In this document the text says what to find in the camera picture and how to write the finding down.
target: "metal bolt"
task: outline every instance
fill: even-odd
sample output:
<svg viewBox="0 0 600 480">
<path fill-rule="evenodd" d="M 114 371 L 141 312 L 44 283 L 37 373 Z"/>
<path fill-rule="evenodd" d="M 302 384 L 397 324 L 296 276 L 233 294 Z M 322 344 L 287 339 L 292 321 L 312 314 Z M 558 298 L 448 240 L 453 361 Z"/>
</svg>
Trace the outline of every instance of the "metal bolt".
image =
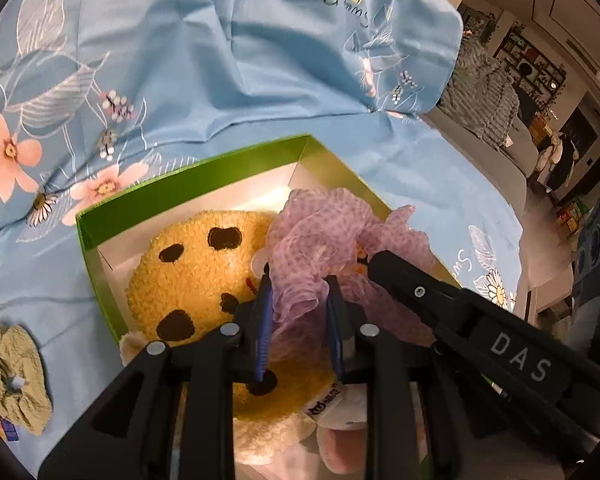
<svg viewBox="0 0 600 480">
<path fill-rule="evenodd" d="M 240 332 L 240 325 L 237 323 L 225 323 L 220 327 L 220 332 L 227 337 L 237 335 Z"/>
<path fill-rule="evenodd" d="M 380 329 L 373 323 L 365 323 L 360 327 L 360 333 L 367 337 L 376 337 L 380 333 Z"/>
<path fill-rule="evenodd" d="M 149 355 L 160 355 L 162 352 L 165 351 L 167 347 L 164 345 L 164 343 L 162 341 L 151 341 L 147 346 L 146 346 L 146 352 Z"/>
</svg>

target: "blue bedsheet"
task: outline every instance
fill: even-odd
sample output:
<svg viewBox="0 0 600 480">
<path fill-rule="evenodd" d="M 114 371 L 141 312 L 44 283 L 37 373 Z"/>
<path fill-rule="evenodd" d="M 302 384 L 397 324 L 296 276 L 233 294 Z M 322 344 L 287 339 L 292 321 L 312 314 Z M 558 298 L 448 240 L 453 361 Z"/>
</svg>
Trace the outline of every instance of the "blue bedsheet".
<svg viewBox="0 0 600 480">
<path fill-rule="evenodd" d="M 11 444 L 31 472 L 121 368 L 72 225 L 103 170 L 119 189 L 310 132 L 391 206 L 416 205 L 413 227 L 464 286 L 512 308 L 522 228 L 417 118 L 460 35 L 445 0 L 10 0 L 0 322 L 36 339 L 54 404 L 42 436 L 20 430 Z"/>
</svg>

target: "cardboard box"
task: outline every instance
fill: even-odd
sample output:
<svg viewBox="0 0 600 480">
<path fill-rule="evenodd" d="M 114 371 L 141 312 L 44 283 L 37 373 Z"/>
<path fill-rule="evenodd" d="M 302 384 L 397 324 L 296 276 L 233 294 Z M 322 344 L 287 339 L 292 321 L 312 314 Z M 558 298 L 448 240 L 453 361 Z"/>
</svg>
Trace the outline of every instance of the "cardboard box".
<svg viewBox="0 0 600 480">
<path fill-rule="evenodd" d="M 119 340 L 134 329 L 126 286 L 164 227 L 204 210 L 279 212 L 292 189 L 347 187 L 376 216 L 391 212 L 341 160 L 311 135 L 224 153 L 143 182 L 77 216 L 78 237 L 96 298 Z M 438 262 L 432 275 L 457 285 Z"/>
</svg>

